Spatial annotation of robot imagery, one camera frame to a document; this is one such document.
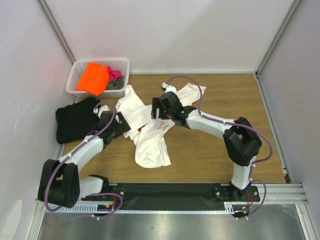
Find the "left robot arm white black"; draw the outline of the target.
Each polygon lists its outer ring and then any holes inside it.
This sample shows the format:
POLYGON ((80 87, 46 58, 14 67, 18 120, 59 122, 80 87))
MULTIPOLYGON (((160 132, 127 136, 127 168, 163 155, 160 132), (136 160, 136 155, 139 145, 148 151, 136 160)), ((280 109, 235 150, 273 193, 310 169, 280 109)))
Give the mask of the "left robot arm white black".
POLYGON ((114 139, 131 128, 123 114, 110 110, 100 110, 99 122, 73 150, 58 159, 44 162, 37 193, 38 200, 58 208, 72 208, 78 200, 95 196, 105 200, 110 195, 108 179, 99 175, 90 175, 80 180, 79 173, 94 156, 102 152, 114 139))

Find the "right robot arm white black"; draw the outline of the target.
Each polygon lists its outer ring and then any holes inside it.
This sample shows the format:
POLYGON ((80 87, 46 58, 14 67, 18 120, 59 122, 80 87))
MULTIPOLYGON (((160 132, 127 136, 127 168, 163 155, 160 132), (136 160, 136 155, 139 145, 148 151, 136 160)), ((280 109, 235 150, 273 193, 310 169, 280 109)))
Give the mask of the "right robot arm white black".
POLYGON ((227 196, 216 196, 220 201, 242 201, 248 196, 252 184, 252 164, 256 160, 262 141, 246 118, 225 120, 213 115, 204 115, 199 109, 183 106, 177 94, 172 91, 152 99, 152 119, 171 120, 176 125, 199 130, 224 141, 227 154, 233 162, 233 174, 227 196))

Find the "white Coca-Cola t-shirt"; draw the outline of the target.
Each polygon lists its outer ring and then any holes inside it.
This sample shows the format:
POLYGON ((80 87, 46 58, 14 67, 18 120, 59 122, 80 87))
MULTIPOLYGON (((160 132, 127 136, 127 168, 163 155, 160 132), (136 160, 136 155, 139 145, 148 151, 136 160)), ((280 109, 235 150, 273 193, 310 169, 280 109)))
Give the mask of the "white Coca-Cola t-shirt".
POLYGON ((116 103, 130 126, 124 133, 135 145, 135 162, 143 168, 154 169, 171 165, 164 135, 175 125, 170 119, 152 119, 152 106, 145 105, 131 85, 124 88, 124 96, 116 103))

